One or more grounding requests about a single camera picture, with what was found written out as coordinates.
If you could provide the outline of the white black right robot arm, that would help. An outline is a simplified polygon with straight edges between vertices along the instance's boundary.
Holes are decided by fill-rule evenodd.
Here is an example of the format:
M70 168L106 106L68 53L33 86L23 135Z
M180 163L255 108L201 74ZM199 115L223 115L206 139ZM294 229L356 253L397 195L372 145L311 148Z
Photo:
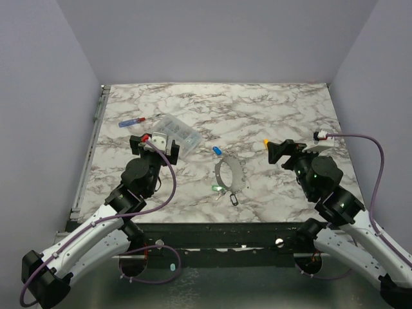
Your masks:
M312 145L266 143L268 162L289 157L283 169L295 173L307 200L326 221L306 220L295 243L304 252L316 248L358 272L392 308L411 308L411 254L376 224L371 208L340 185L343 172L332 157L321 155L334 143L329 135Z

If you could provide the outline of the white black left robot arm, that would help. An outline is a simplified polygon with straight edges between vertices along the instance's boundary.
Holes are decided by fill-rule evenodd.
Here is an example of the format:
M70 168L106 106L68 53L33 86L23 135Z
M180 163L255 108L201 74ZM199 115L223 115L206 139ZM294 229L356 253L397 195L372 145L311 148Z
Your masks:
M24 295L30 292L42 308L53 308L95 266L119 254L145 250L144 232L132 219L147 214L145 201L160 186L160 169L176 165L180 147L167 134L157 132L131 136L129 142L136 158L127 163L120 184L105 202L64 239L23 257L22 307L29 307Z

